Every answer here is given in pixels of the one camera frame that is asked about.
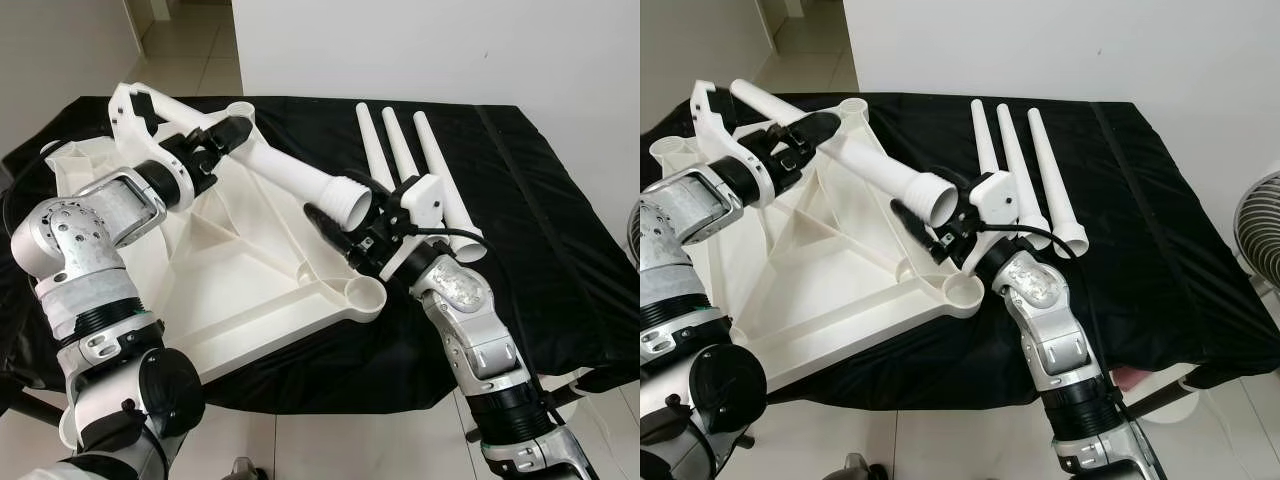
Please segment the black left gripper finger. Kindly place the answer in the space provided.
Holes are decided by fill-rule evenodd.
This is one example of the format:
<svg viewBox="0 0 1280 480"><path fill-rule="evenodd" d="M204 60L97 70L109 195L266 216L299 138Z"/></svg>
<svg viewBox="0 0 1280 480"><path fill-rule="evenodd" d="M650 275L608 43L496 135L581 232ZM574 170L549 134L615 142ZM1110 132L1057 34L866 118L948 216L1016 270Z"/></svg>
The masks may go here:
<svg viewBox="0 0 1280 480"><path fill-rule="evenodd" d="M812 111L785 127L785 143L800 154L815 152L842 125L838 114Z"/></svg>
<svg viewBox="0 0 1280 480"><path fill-rule="evenodd" d="M205 131L205 147L229 156L253 136L253 123L242 115L229 115Z"/></svg>

